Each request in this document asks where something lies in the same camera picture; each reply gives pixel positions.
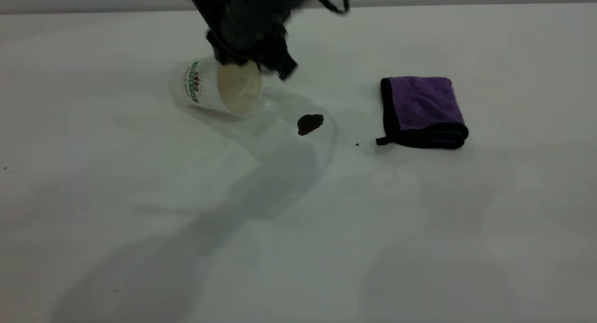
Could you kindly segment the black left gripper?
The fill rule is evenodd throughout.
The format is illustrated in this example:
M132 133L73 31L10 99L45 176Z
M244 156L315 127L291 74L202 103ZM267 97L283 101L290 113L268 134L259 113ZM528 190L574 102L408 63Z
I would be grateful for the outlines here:
M282 30L293 9L307 0L189 0L205 20L215 59L221 65L243 66L244 57L268 36ZM265 47L259 68L286 82L297 68L287 46Z

